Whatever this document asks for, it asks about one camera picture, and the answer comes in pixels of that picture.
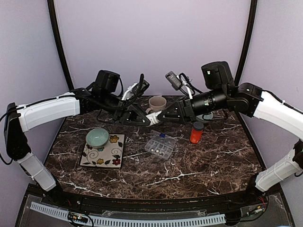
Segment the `small white dropper bottle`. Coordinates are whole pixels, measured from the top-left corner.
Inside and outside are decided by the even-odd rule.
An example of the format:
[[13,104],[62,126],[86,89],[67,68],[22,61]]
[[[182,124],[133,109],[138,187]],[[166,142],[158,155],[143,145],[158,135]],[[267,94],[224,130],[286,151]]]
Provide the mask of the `small white dropper bottle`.
[[160,113],[161,113],[161,111],[150,113],[150,114],[146,115],[147,119],[150,121],[149,126],[154,126],[156,124],[161,123],[161,121],[157,118]]

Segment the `orange bottle with grey lid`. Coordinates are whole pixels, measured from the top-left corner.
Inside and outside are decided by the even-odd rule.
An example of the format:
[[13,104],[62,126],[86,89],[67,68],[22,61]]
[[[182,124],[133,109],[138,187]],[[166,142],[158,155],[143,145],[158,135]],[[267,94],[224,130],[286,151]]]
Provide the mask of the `orange bottle with grey lid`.
[[201,140],[203,129],[204,129],[203,123],[201,122],[193,123],[192,131],[190,135],[191,143],[197,144]]

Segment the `clear plastic pill organizer box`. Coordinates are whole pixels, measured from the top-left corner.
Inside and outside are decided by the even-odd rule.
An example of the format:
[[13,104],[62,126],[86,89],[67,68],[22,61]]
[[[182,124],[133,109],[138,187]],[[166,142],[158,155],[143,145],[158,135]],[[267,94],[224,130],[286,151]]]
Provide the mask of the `clear plastic pill organizer box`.
[[160,134],[161,132],[152,130],[149,133],[150,138],[145,144],[144,149],[160,158],[169,159],[174,150],[176,139],[167,134],[165,134],[165,138],[162,138],[159,136]]

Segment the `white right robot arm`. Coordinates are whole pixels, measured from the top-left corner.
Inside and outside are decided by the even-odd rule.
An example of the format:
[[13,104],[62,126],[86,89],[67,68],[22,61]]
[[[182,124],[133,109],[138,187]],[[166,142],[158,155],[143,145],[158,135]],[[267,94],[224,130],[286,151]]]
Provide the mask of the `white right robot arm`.
[[242,202],[252,205],[260,194],[303,169],[303,113],[273,92],[251,83],[235,85],[229,64],[215,61],[201,67],[207,92],[181,97],[157,116],[160,121],[185,124],[197,116],[226,109],[268,122],[298,141],[278,162],[250,178]]

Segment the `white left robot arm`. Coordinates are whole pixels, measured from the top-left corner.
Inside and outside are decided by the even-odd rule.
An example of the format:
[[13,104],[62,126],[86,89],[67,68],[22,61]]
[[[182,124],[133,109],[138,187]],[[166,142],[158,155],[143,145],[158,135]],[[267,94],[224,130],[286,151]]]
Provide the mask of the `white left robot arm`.
[[150,120],[137,104],[150,84],[140,75],[139,82],[130,86],[123,94],[114,95],[117,84],[121,82],[119,74],[100,70],[97,78],[87,87],[73,89],[62,95],[25,105],[11,103],[1,117],[4,121],[4,141],[7,156],[5,165],[16,162],[38,186],[48,192],[48,198],[56,206],[63,206],[67,196],[60,191],[60,185],[36,155],[32,143],[28,140],[31,130],[45,129],[52,122],[88,114],[93,111],[106,111],[113,122],[125,125],[147,126]]

